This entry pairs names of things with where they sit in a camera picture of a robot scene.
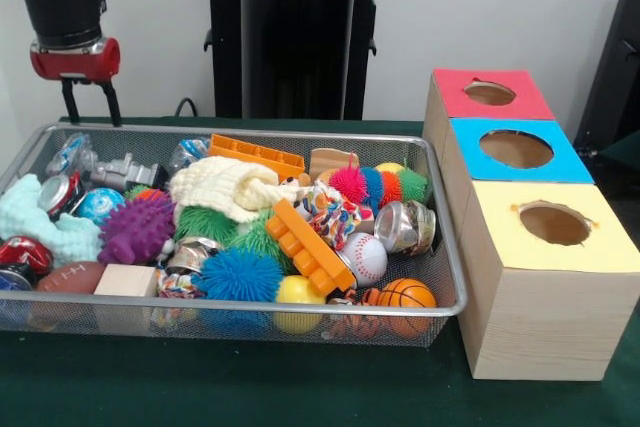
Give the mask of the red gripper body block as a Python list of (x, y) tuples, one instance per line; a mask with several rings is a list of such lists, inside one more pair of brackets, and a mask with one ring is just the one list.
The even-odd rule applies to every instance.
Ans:
[(118, 74), (121, 53), (118, 41), (111, 37), (72, 49), (52, 49), (34, 40), (30, 60), (35, 72), (46, 80), (105, 83)]

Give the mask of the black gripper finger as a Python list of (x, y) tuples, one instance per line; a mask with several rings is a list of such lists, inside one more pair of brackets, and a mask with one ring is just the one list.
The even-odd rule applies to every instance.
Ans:
[(67, 109), (69, 121), (73, 125), (80, 123), (80, 115), (73, 94), (74, 82), (71, 79), (62, 80), (62, 94)]
[(111, 123), (114, 127), (122, 126), (122, 117), (116, 90), (111, 81), (101, 82), (100, 87), (107, 99)]

